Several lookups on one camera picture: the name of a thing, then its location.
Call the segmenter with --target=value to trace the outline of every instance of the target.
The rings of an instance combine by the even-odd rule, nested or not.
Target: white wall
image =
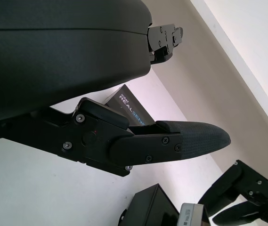
[[[211,154],[216,163],[225,171],[240,159],[268,178],[268,117],[191,1],[145,3],[155,25],[184,29],[173,58],[153,69],[189,121],[212,123],[230,134],[232,144]]]
[[[268,0],[204,0],[268,96]]]

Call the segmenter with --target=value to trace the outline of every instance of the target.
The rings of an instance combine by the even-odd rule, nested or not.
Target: metal screw
[[[63,149],[69,150],[71,148],[72,148],[72,143],[71,142],[64,142]]]
[[[78,123],[81,123],[81,122],[85,121],[85,116],[84,116],[83,114],[78,114],[78,115],[76,116],[76,121],[77,121]]]
[[[126,170],[126,171],[130,171],[132,168],[133,168],[133,166],[126,166],[126,167],[125,167],[125,170]]]
[[[150,163],[151,161],[153,160],[152,156],[148,155],[146,158],[145,158],[145,162],[146,163]]]
[[[162,143],[163,143],[164,145],[168,144],[169,141],[170,141],[170,139],[169,139],[168,137],[164,137],[164,138],[162,139]]]
[[[177,144],[176,146],[175,146],[175,151],[176,152],[179,152],[181,150],[181,144]]]

